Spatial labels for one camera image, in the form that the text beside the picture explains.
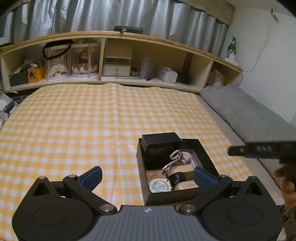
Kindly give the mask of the person's right hand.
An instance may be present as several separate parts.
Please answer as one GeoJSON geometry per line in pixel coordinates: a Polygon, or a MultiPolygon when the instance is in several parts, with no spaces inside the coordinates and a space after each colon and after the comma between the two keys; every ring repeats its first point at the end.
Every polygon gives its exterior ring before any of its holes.
{"type": "Polygon", "coordinates": [[[285,208],[287,210],[293,210],[296,207],[296,192],[295,186],[288,180],[283,180],[281,184],[282,197],[285,201],[285,208]]]}

